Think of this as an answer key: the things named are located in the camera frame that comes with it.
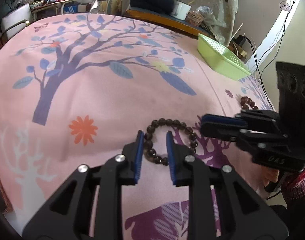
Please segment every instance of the dark folded clothing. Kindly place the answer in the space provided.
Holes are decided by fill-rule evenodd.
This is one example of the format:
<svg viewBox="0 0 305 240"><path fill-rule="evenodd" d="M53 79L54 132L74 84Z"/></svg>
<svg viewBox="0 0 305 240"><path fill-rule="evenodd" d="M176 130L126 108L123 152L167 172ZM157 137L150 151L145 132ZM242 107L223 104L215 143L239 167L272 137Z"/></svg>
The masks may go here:
<svg viewBox="0 0 305 240"><path fill-rule="evenodd" d="M174 0L131 0L131 6L170 14L174 9Z"/></svg>

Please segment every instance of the white container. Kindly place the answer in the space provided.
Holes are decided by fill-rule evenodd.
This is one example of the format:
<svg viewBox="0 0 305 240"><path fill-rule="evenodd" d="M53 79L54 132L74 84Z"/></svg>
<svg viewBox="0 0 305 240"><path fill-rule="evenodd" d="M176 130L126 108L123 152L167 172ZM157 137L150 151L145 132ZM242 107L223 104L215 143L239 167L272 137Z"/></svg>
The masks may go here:
<svg viewBox="0 0 305 240"><path fill-rule="evenodd" d="M191 6L183 2L174 1L174 10L170 14L179 20L185 20Z"/></svg>

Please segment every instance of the orange flower print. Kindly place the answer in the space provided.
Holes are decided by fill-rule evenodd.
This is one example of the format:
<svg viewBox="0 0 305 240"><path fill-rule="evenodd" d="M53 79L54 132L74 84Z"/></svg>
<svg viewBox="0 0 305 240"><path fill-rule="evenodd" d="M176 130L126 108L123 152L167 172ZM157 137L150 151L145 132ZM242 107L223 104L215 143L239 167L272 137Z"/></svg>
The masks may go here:
<svg viewBox="0 0 305 240"><path fill-rule="evenodd" d="M54 48L54 47L57 47L59 44L60 44L59 41L54 41L52 44L50 44L49 47Z"/></svg>
<svg viewBox="0 0 305 240"><path fill-rule="evenodd" d="M97 135L95 130L98 129L97 126L92 125L94 122L93 119L89 120L89 116L87 115L85 117L85 120L83 120L80 116L77 116L77 120L72 120L72 124L69 125L69 128L72 130L70 134L75 135L74 143L77 144L83 139L84 146L90 142L94 142L91 135Z"/></svg>
<svg viewBox="0 0 305 240"><path fill-rule="evenodd" d="M145 34L139 34L139 37L142 37L142 38L144 38L144 39L148 39L148 36L145 35Z"/></svg>

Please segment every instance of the green plastic basket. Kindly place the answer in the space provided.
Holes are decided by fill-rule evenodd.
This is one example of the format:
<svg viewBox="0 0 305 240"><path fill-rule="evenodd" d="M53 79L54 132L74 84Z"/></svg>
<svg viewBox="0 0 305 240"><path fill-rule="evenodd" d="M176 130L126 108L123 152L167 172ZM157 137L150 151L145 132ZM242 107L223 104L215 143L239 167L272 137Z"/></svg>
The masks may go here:
<svg viewBox="0 0 305 240"><path fill-rule="evenodd" d="M209 67L226 77L239 80L250 75L245 63L235 54L205 35L198 34L198 51Z"/></svg>

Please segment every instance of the wicker basket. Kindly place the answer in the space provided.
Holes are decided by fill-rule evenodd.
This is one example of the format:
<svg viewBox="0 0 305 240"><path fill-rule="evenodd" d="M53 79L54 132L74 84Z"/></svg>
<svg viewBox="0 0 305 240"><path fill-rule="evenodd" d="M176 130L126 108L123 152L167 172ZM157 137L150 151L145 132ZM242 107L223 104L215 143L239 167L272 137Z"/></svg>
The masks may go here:
<svg viewBox="0 0 305 240"><path fill-rule="evenodd" d="M191 25L198 27L203 21L203 19L204 17L198 12L188 12L185 21L190 23Z"/></svg>

